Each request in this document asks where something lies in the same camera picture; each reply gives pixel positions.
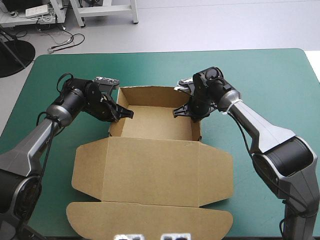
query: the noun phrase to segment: black cable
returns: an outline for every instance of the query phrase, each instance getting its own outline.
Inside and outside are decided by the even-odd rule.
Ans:
[[[39,115],[37,117],[37,120],[36,120],[37,125],[39,123],[39,119],[40,119],[41,115],[43,115],[43,114],[46,114],[47,115],[46,118],[52,120],[51,129],[50,129],[50,136],[49,136],[49,139],[48,139],[48,146],[47,146],[47,150],[46,150],[46,153],[45,153],[45,157],[44,157],[44,161],[43,161],[43,165],[42,165],[42,170],[41,170],[41,173],[39,175],[38,183],[36,184],[36,187],[35,187],[35,191],[34,191],[35,194],[32,196],[32,199],[30,201],[30,206],[28,207],[27,212],[25,213],[25,215],[21,218],[21,220],[19,222],[18,231],[22,230],[22,226],[23,226],[24,222],[26,221],[27,216],[30,214],[30,211],[32,210],[32,205],[35,202],[36,197],[38,196],[37,193],[39,191],[42,179],[43,179],[44,174],[45,174],[45,170],[46,170],[46,167],[47,167],[47,162],[48,162],[48,157],[49,157],[52,141],[54,139],[55,123],[57,122],[57,118],[53,117],[48,112],[41,112],[41,113],[39,113]]]
[[[18,34],[23,32],[23,31],[25,31],[25,34],[23,34],[22,36],[18,36]],[[22,30],[18,31],[14,36],[19,39],[19,38],[23,38],[23,37],[27,36],[27,34],[28,34],[28,30],[27,29],[22,29]]]
[[[249,146],[248,146],[248,142],[247,142],[246,135],[245,135],[245,133],[244,133],[244,131],[243,131],[243,129],[242,129],[239,121],[238,121],[231,113],[228,112],[228,115],[229,115],[230,117],[232,117],[232,119],[233,119],[233,120],[235,121],[235,123],[238,125],[238,127],[239,127],[239,129],[240,129],[240,131],[241,131],[243,140],[244,140],[245,148],[246,148],[246,150],[247,150],[247,152],[248,152],[248,154],[249,154],[249,156],[250,156],[250,158],[251,158],[251,160],[252,160],[252,162],[253,162],[254,159],[253,159],[253,157],[252,157],[252,155],[251,155],[251,153],[250,153],[250,149],[249,149]],[[297,203],[299,203],[302,207],[304,207],[304,208],[307,210],[308,206],[307,206],[306,204],[304,204],[302,201],[300,201],[299,199],[297,199],[295,196],[293,196],[293,195],[291,195],[290,193],[286,192],[284,189],[282,189],[280,186],[278,186],[275,182],[273,182],[273,181],[270,179],[270,177],[267,176],[267,175],[265,174],[265,172],[264,172],[258,165],[255,165],[255,166],[258,167],[258,169],[259,169],[260,172],[263,174],[263,176],[264,176],[265,178],[267,178],[268,181],[269,181],[275,188],[277,188],[278,190],[280,190],[282,193],[284,193],[285,195],[287,195],[289,198],[292,198],[293,200],[295,200]]]
[[[65,74],[63,74],[61,77],[59,77],[58,81],[56,82],[56,90],[58,91],[58,93],[61,95],[62,91],[59,90],[59,83],[61,82],[62,79],[64,79],[66,76],[70,75],[71,79],[74,78],[74,76],[70,73],[70,72],[66,72]]]
[[[282,239],[285,238],[284,236],[284,231],[283,231],[283,227],[282,227],[282,224],[286,221],[286,218],[282,219],[280,222],[279,222],[279,229],[280,229],[280,233],[281,233],[281,237]]]
[[[65,49],[70,49],[70,48],[73,48],[73,47],[76,47],[76,46],[79,46],[80,44],[82,44],[82,43],[85,41],[85,39],[86,39],[85,35],[83,35],[82,33],[76,33],[76,34],[73,34],[73,35],[72,35],[72,38],[74,38],[74,37],[77,36],[77,35],[80,35],[80,36],[83,37],[82,41],[80,41],[79,43],[74,44],[74,45],[72,45],[72,46],[66,46],[66,47],[58,48],[58,47],[61,47],[61,46],[67,45],[67,44],[74,43],[74,40],[72,39],[72,40],[71,40],[70,42],[68,42],[68,43],[65,43],[65,44],[62,44],[62,45],[53,46],[53,47],[51,47],[51,49],[55,49],[55,48],[58,48],[58,49],[52,50],[51,53],[54,53],[54,52],[57,52],[57,51],[61,51],[61,50],[65,50]]]
[[[1,7],[0,7],[1,12],[3,12],[4,14],[9,13],[9,11],[4,11]]]
[[[248,154],[249,154],[249,156],[250,156],[250,158],[251,158],[251,160],[252,160],[252,162],[253,162],[254,159],[253,159],[253,157],[252,157],[252,155],[251,155],[251,153],[250,153],[250,149],[249,149],[249,146],[248,146],[247,138],[246,138],[246,135],[245,135],[245,133],[244,133],[244,130],[243,130],[242,126],[240,125],[239,121],[238,121],[231,113],[228,112],[228,115],[229,115],[230,117],[232,117],[232,119],[235,121],[235,123],[236,123],[237,126],[239,127],[239,129],[240,129],[240,131],[241,131],[241,134],[242,134],[242,137],[243,137],[243,141],[244,141],[244,144],[245,144],[245,148],[246,148],[246,150],[247,150],[247,152],[248,152]],[[285,195],[287,195],[289,198],[292,198],[293,200],[295,200],[297,203],[299,203],[301,206],[303,206],[303,207],[305,208],[305,210],[308,209],[308,206],[307,206],[306,204],[304,204],[304,203],[301,202],[299,199],[297,199],[295,196],[292,196],[290,193],[286,192],[284,189],[282,189],[281,187],[279,187],[275,182],[273,182],[273,181],[270,179],[270,177],[267,176],[267,175],[264,173],[264,171],[263,171],[258,165],[255,165],[255,166],[260,170],[260,172],[263,174],[263,176],[264,176],[265,178],[267,178],[268,181],[269,181],[274,187],[276,187],[276,188],[277,188],[278,190],[280,190],[282,193],[284,193]],[[289,205],[289,203],[288,203],[287,201],[284,200],[283,203],[287,204],[287,206],[288,206],[289,208],[291,208],[291,206]],[[305,216],[305,215],[300,215],[300,214],[295,214],[295,216],[296,216],[296,217],[300,217],[300,218],[312,218],[312,217],[315,216],[317,213],[318,213],[318,212],[316,212],[315,214],[313,214],[313,215],[311,215],[311,216]],[[292,217],[294,217],[294,216],[284,218],[284,219],[282,219],[282,220],[280,221],[280,223],[279,223],[279,229],[280,229],[280,233],[281,233],[281,236],[282,236],[283,239],[284,239],[284,231],[283,231],[282,225],[283,225],[283,223],[286,222],[286,220],[288,220],[289,218],[292,218]]]

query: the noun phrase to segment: white shelf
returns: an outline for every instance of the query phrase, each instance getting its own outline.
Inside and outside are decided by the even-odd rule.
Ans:
[[[64,23],[65,19],[66,19],[66,12],[67,12],[67,8],[64,8],[62,10],[60,10],[60,7],[58,5],[57,0],[51,0],[50,1],[53,8],[54,8],[54,12],[57,16],[57,22],[59,24]],[[18,25],[28,25],[28,24],[36,24],[37,23],[37,19],[36,18],[24,18],[25,17],[25,13],[24,12],[20,12],[19,16],[17,17],[11,17],[9,15],[9,13],[3,13],[2,11],[0,11],[0,26],[3,28],[11,28],[14,26],[18,26]],[[43,21],[39,21],[39,24],[54,24],[56,22],[56,18],[54,17],[53,20],[51,22],[43,22]]]

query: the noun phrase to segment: box lid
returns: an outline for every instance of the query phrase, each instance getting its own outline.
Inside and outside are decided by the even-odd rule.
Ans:
[[[105,202],[199,207],[232,195],[233,161],[198,141],[109,137],[78,147],[72,186]]]

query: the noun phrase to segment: open cardboard box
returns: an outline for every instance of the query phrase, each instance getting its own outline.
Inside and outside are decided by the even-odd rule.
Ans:
[[[172,87],[123,87],[118,103],[133,119],[112,123],[110,137],[76,151],[72,186],[101,202],[73,202],[71,226],[92,240],[119,234],[191,233],[193,240],[220,240],[233,218],[199,208],[233,193],[230,154],[199,142],[199,122],[173,117],[188,96]]]

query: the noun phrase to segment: floor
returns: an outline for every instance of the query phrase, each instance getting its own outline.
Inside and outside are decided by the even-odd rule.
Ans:
[[[84,34],[85,42],[57,54],[300,48],[320,79],[320,0],[136,1],[139,24],[132,24],[130,15],[115,15],[86,18],[86,27],[80,28],[69,9],[64,25],[73,34]],[[50,34],[57,42],[69,38],[58,30]],[[37,56],[55,45],[34,26],[24,39],[35,46]],[[31,67],[0,78],[0,134]]]

